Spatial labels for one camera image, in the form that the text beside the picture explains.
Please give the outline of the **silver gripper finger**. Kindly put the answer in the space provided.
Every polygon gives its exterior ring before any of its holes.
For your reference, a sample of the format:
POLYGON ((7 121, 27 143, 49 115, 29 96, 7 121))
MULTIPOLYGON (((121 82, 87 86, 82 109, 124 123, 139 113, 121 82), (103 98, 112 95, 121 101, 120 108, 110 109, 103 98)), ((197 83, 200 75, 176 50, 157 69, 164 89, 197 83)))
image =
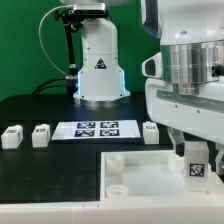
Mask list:
POLYGON ((168 135, 170 137, 170 140, 173 144, 174 152, 180 156, 184 156, 185 151, 185 138, 182 131, 168 127, 167 128, 168 135))
POLYGON ((224 175, 224 145, 216 144, 217 156, 215 158, 216 173, 218 175, 224 175))

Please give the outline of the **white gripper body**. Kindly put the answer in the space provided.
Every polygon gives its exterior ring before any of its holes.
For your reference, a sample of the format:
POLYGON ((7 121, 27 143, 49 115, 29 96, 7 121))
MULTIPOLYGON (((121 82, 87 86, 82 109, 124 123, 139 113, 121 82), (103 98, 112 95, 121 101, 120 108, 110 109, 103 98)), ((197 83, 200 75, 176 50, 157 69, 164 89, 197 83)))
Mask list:
POLYGON ((199 85, 199 94, 179 95, 171 84, 148 78, 145 84, 150 118, 196 136, 224 136, 224 78, 199 85))

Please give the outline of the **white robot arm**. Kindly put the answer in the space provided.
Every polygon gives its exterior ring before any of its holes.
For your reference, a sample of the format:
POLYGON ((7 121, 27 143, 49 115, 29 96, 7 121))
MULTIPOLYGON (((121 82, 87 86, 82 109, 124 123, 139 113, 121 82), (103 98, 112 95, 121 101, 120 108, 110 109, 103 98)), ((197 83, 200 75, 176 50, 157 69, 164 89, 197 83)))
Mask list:
POLYGON ((127 35, 151 120, 216 144, 224 175, 224 0, 139 0, 127 35))

